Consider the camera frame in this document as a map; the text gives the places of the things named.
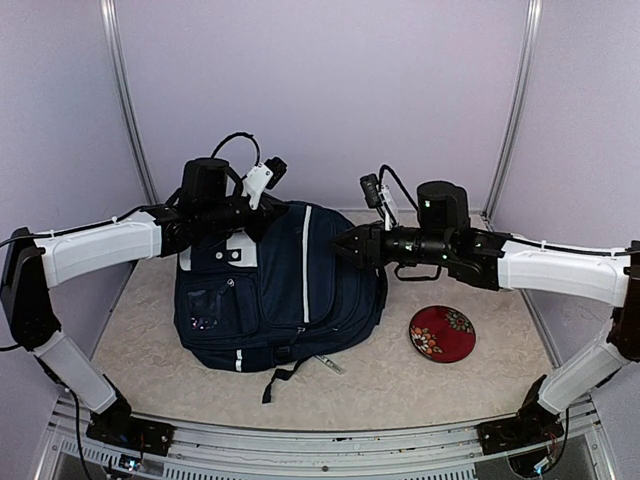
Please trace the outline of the red floral plate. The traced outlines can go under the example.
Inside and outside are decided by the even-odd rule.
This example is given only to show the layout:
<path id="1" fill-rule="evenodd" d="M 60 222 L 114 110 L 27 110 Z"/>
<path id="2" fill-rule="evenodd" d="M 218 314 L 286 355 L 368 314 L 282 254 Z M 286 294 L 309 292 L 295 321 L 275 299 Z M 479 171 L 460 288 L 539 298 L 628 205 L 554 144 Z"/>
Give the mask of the red floral plate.
<path id="1" fill-rule="evenodd" d="M 468 357 L 476 346 L 471 321 L 459 310 L 433 305 L 419 310 L 409 323 L 414 349 L 430 361 L 451 364 Z"/>

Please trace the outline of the aluminium corner post right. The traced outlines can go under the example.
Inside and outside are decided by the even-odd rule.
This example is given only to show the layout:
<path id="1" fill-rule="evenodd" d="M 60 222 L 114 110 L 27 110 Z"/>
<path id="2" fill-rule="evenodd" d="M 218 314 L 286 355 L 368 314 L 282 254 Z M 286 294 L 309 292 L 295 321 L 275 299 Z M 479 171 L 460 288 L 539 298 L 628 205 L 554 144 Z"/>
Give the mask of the aluminium corner post right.
<path id="1" fill-rule="evenodd" d="M 501 194 L 506 186 L 517 134 L 524 112 L 526 95 L 530 81 L 531 69 L 534 63 L 535 49 L 543 10 L 542 0 L 527 2 L 526 17 L 515 86 L 512 94 L 509 113 L 502 139 L 498 163 L 489 188 L 489 193 L 483 208 L 483 217 L 491 223 L 498 209 Z"/>

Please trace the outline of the aluminium corner post left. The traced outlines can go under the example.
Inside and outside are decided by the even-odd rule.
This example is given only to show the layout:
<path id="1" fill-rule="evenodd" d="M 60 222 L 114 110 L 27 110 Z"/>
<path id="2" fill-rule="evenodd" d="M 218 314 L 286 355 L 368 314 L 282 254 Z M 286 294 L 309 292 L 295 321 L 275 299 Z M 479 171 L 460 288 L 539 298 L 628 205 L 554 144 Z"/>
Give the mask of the aluminium corner post left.
<path id="1" fill-rule="evenodd" d="M 107 47 L 111 59 L 112 71 L 114 74 L 116 91 L 133 155 L 135 169 L 139 177 L 145 200 L 148 203 L 156 203 L 158 201 L 157 190 L 144 152 L 129 88 L 116 2 L 113 0 L 101 0 L 99 4 Z"/>

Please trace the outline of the navy blue student backpack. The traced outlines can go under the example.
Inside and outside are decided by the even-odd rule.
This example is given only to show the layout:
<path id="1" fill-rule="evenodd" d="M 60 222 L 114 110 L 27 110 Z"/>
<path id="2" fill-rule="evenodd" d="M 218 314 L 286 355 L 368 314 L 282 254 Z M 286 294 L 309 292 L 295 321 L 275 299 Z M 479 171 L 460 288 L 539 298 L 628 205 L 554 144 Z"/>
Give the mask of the navy blue student backpack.
<path id="1" fill-rule="evenodd" d="M 181 345 L 211 369 L 272 370 L 288 380 L 288 364 L 366 340 L 381 320 L 388 280 L 334 254 L 333 238 L 353 226 L 336 210 L 293 201 L 259 242 L 243 232 L 212 235 L 181 253 Z"/>

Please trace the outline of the aluminium corner post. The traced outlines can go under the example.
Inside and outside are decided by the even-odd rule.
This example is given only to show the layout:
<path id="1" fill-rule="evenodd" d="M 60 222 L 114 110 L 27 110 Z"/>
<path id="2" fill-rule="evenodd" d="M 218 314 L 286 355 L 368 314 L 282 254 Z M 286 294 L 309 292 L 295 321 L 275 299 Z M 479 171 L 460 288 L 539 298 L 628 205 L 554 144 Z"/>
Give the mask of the aluminium corner post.
<path id="1" fill-rule="evenodd" d="M 501 194 L 506 186 L 517 134 L 524 112 L 526 95 L 530 81 L 531 69 L 534 63 L 535 49 L 543 10 L 542 0 L 527 2 L 526 17 L 515 86 L 512 94 L 509 113 L 502 139 L 498 163 L 489 188 L 489 193 L 483 208 L 483 217 L 491 223 L 498 209 Z"/>
<path id="2" fill-rule="evenodd" d="M 101 0 L 99 4 L 107 47 L 111 59 L 112 71 L 114 74 L 116 91 L 133 155 L 135 169 L 139 177 L 145 200 L 148 203 L 156 203 L 158 201 L 157 190 L 144 152 L 129 88 L 116 2 L 113 0 Z"/>

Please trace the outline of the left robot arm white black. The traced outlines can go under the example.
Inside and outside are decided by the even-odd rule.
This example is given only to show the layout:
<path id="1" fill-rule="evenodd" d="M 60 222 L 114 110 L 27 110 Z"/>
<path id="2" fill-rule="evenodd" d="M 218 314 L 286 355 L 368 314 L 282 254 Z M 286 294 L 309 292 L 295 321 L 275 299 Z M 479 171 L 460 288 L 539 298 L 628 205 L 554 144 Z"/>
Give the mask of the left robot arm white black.
<path id="1" fill-rule="evenodd" d="M 63 331 L 51 289 L 111 266 L 179 254 L 209 235 L 228 238 L 243 230 L 259 241 L 286 207 L 268 193 L 286 171 L 278 157 L 257 162 L 245 176 L 226 160 L 198 158 L 186 163 L 182 185 L 166 203 L 64 231 L 14 231 L 3 243 L 1 304 L 15 343 L 75 394 L 115 442 L 133 443 L 139 421 L 124 396 Z"/>

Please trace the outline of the aluminium front rail frame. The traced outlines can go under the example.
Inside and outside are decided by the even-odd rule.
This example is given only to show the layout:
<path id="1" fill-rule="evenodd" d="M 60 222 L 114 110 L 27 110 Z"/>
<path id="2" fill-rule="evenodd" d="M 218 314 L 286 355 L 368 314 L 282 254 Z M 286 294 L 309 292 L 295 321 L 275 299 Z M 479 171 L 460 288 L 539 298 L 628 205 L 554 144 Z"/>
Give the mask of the aluminium front rail frame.
<path id="1" fill-rule="evenodd" d="M 89 412 L 63 395 L 54 404 L 30 479 L 617 479 L 609 439 L 583 397 L 564 431 L 517 448 L 486 447 L 490 417 L 410 426 L 245 426 L 150 409 L 134 412 L 173 431 L 163 454 L 90 439 Z"/>

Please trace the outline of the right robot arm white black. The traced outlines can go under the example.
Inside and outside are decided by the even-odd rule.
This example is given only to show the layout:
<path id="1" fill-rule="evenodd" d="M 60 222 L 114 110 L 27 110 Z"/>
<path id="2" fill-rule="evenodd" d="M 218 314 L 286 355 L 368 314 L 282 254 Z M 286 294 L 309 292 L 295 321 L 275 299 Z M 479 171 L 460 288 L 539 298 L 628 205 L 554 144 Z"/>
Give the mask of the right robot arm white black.
<path id="1" fill-rule="evenodd" d="M 511 426 L 535 442 L 578 397 L 639 359 L 639 244 L 595 249 L 532 241 L 470 224 L 467 192 L 448 181 L 417 188 L 416 227 L 398 225 L 391 197 L 374 175 L 360 181 L 380 222 L 336 236 L 334 251 L 359 268 L 435 265 L 449 277 L 486 290 L 537 290 L 610 305 L 612 323 L 562 367 L 532 385 Z"/>

